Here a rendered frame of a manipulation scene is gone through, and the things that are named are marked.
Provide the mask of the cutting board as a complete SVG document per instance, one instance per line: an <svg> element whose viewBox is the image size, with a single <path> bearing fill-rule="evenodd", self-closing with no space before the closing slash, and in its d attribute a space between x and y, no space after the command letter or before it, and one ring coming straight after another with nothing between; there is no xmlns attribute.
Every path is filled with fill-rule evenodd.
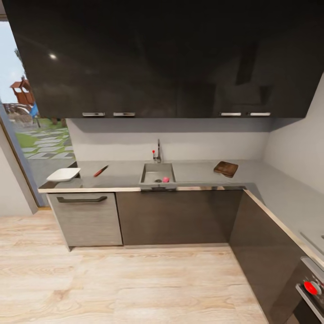
<svg viewBox="0 0 324 324"><path fill-rule="evenodd" d="M237 164L221 161L215 168L214 171L233 176L238 168Z"/></svg>

